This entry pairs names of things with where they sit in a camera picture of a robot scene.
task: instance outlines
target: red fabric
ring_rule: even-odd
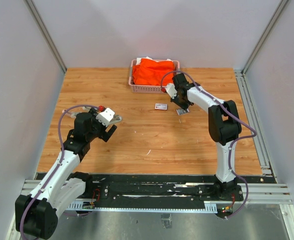
[[[139,65],[132,67],[132,78],[136,85],[160,86],[163,76],[174,70],[175,66],[172,61],[156,62],[143,58]],[[165,87],[167,84],[173,83],[173,77],[173,73],[168,74],[164,78],[162,86]]]

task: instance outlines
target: wall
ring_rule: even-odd
[[[128,67],[149,56],[235,69],[279,1],[34,0],[67,67]]]
[[[294,0],[247,73],[273,166],[294,203]]]
[[[36,171],[62,80],[24,1],[0,1],[0,240]]]

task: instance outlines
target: cable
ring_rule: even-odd
[[[252,128],[251,126],[249,126],[247,123],[243,122],[242,120],[240,120],[238,117],[234,116],[233,114],[231,114],[225,107],[224,105],[218,101],[214,96],[212,96],[211,94],[209,94],[208,92],[205,92],[205,91],[202,91],[199,86],[197,85],[197,83],[195,82],[195,80],[192,78],[192,76],[190,76],[188,73],[184,72],[184,71],[180,71],[180,70],[175,70],[175,71],[169,71],[167,72],[161,79],[160,81],[160,87],[161,89],[163,89],[163,80],[164,78],[168,75],[168,74],[171,74],[171,73],[181,73],[181,74],[184,74],[186,75],[187,77],[190,78],[190,80],[192,81],[192,83],[194,84],[194,86],[196,87],[196,89],[202,93],[202,94],[205,94],[207,97],[211,98],[215,103],[217,103],[221,109],[228,115],[230,116],[232,119],[234,119],[236,122],[244,125],[246,128],[248,128],[250,131],[252,131],[252,135],[247,135],[247,136],[241,136],[237,139],[235,139],[234,141],[231,142],[230,144],[230,148],[232,149],[233,148],[233,145],[238,142],[239,140],[241,139],[248,139],[248,138],[254,138],[257,136],[257,132],[254,128]],[[248,188],[248,183],[246,181],[245,178],[243,178],[242,176],[238,175],[237,173],[234,172],[233,168],[232,168],[232,163],[231,163],[231,160],[232,160],[232,150],[229,150],[228,152],[228,167],[229,169],[231,170],[231,173],[234,174],[237,178],[239,178],[240,180],[242,180],[244,183],[245,183],[245,186],[246,186],[246,197],[245,199],[243,200],[243,203],[241,204],[241,206],[234,212],[232,213],[231,215],[227,216],[227,218],[231,218],[233,216],[235,216],[246,204],[247,200],[248,200],[248,195],[249,195],[249,188]]]
[[[90,107],[90,108],[95,108],[98,109],[98,107],[93,106],[93,105],[88,105],[88,104],[80,104],[80,105],[75,105],[72,106],[68,109],[66,109],[60,116],[59,121],[58,121],[58,137],[59,137],[59,142],[60,142],[60,146],[61,146],[61,156],[60,156],[60,160],[59,163],[57,163],[56,167],[54,168],[54,170],[51,172],[51,174],[49,175],[49,177],[47,178],[47,180],[45,181],[45,183],[42,185],[42,189],[45,189],[45,187],[47,186],[47,184],[49,183],[49,181],[53,178],[53,176],[55,175],[55,173],[57,172],[58,168],[61,166],[61,163],[64,159],[64,155],[65,155],[65,149],[64,149],[64,143],[63,143],[63,139],[62,139],[62,133],[61,133],[61,124],[62,124],[62,120],[63,117],[65,116],[66,113],[68,113],[70,110],[75,109],[75,108],[79,108],[79,107]],[[23,211],[23,214],[21,216],[21,220],[20,220],[20,225],[19,225],[19,231],[20,231],[20,235],[21,238],[23,240],[28,240],[24,234],[24,222],[25,222],[25,218],[27,216],[27,213],[29,211],[29,209],[31,208],[31,206],[33,205],[33,203],[36,201],[36,199],[39,197],[39,195],[42,193],[42,190],[40,189],[36,195],[31,199],[30,203],[27,205],[26,209]],[[87,213],[81,213],[78,214],[77,216],[83,216],[84,214]]]

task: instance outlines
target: wooden table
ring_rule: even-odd
[[[208,92],[223,100],[234,100],[239,116],[247,122],[238,85],[231,68],[187,68]],[[47,172],[60,151],[57,126],[63,109],[78,104],[110,107],[123,117],[105,143],[95,139],[81,164],[74,170],[118,174],[215,174],[216,145],[208,132],[208,115],[194,105],[190,113],[178,116],[167,94],[132,93],[128,68],[69,68],[51,121],[38,172]],[[155,103],[168,110],[155,110]],[[74,126],[65,117],[63,139]],[[250,131],[242,128],[241,136]],[[236,172],[262,174],[252,139],[237,143]]]

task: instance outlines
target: laundry basket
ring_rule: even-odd
[[[129,86],[131,87],[131,91],[133,93],[141,93],[141,94],[163,94],[161,90],[161,86],[151,86],[151,85],[135,85],[133,80],[133,66],[136,65],[137,60],[134,59],[131,61],[130,71],[129,71]],[[175,70],[180,70],[179,61],[172,61]]]

